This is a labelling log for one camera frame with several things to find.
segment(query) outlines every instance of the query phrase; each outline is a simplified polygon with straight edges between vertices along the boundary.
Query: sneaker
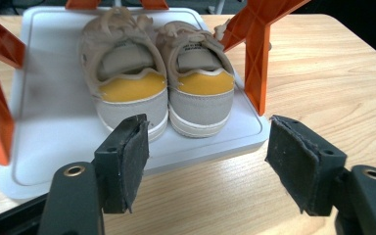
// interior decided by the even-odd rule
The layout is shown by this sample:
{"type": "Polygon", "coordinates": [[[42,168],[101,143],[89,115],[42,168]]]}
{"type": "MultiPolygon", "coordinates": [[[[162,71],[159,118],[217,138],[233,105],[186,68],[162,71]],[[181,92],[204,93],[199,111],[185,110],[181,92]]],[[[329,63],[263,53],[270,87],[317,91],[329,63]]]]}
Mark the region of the sneaker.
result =
{"type": "Polygon", "coordinates": [[[145,31],[152,23],[115,7],[89,22],[80,42],[85,80],[103,124],[113,130],[125,118],[146,114],[150,141],[164,132],[168,114],[165,65],[145,31]]]}
{"type": "Polygon", "coordinates": [[[172,127],[188,137],[208,137],[227,123],[234,97],[234,69],[223,46],[205,30],[184,22],[158,29],[172,127]]]}

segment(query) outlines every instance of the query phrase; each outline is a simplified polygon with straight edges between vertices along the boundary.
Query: wooden surface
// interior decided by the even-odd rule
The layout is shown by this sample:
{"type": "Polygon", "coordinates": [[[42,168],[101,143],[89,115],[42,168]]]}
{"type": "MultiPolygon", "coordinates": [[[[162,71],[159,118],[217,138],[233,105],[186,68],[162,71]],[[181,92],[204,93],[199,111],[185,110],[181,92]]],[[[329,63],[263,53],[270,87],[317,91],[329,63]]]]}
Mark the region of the wooden surface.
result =
{"type": "MultiPolygon", "coordinates": [[[[204,16],[211,30],[227,18],[204,16]]],[[[21,17],[0,23],[19,35],[21,17]]],[[[302,121],[349,155],[347,168],[376,166],[376,52],[322,15],[287,16],[270,41],[265,115],[302,121]]],[[[242,76],[244,48],[227,53],[242,76]]],[[[7,97],[12,72],[0,63],[7,97]]],[[[107,234],[334,234],[335,211],[300,214],[266,149],[144,177],[134,214],[105,215],[107,234]]],[[[15,205],[0,192],[0,212],[15,205]]]]}

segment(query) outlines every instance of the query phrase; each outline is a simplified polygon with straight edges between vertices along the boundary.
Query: yellow heel patch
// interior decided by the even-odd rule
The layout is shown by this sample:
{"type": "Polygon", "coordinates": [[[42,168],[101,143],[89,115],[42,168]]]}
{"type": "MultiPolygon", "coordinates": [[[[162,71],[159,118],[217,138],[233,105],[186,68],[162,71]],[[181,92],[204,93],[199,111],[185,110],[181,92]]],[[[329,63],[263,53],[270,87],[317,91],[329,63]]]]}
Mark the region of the yellow heel patch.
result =
{"type": "Polygon", "coordinates": [[[131,102],[146,99],[160,93],[166,88],[163,75],[147,73],[141,79],[125,79],[117,77],[99,87],[102,99],[107,102],[131,102]]]}
{"type": "Polygon", "coordinates": [[[181,83],[178,89],[193,95],[218,95],[234,87],[234,77],[226,71],[219,75],[192,73],[178,80],[181,83]]]}

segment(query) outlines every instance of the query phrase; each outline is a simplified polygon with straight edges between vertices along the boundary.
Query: white rubber sole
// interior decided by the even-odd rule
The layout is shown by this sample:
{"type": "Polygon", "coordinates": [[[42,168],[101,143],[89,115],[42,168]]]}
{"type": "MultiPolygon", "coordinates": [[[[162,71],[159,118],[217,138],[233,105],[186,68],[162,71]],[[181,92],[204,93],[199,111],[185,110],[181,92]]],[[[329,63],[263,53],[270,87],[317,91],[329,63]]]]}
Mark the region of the white rubber sole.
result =
{"type": "Polygon", "coordinates": [[[228,115],[224,120],[215,124],[200,125],[181,118],[172,108],[171,104],[168,104],[168,106],[169,119],[173,129],[175,129],[179,134],[191,138],[205,138],[216,135],[216,133],[218,133],[222,127],[224,127],[228,121],[228,118],[230,117],[230,115],[228,115]]]}
{"type": "MultiPolygon", "coordinates": [[[[164,131],[166,130],[166,126],[167,126],[167,118],[168,118],[168,113],[166,112],[164,119],[161,120],[161,122],[157,126],[155,126],[155,128],[148,129],[149,142],[155,141],[164,133],[164,131]]],[[[113,131],[113,129],[104,122],[104,120],[100,117],[100,115],[99,115],[99,119],[110,131],[113,131]]]]}

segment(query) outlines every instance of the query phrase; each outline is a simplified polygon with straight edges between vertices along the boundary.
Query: plastic tray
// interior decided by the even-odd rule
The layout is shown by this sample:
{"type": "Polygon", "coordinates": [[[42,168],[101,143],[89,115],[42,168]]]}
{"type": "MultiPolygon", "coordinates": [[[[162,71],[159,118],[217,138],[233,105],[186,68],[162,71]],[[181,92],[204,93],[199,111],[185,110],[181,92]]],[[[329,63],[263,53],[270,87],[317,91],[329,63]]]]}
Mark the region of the plastic tray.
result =
{"type": "MultiPolygon", "coordinates": [[[[12,159],[9,166],[0,166],[0,189],[8,197],[28,199],[47,193],[58,168],[90,162],[107,138],[109,132],[96,114],[76,50],[82,28],[104,11],[40,7],[24,13],[24,67],[16,70],[10,103],[16,120],[12,159]]],[[[185,21],[207,29],[189,9],[131,11],[152,17],[155,27],[185,21]]],[[[164,135],[150,144],[145,175],[258,148],[268,138],[268,122],[257,115],[240,82],[237,77],[230,119],[217,135],[191,139],[169,124],[164,135]]]]}

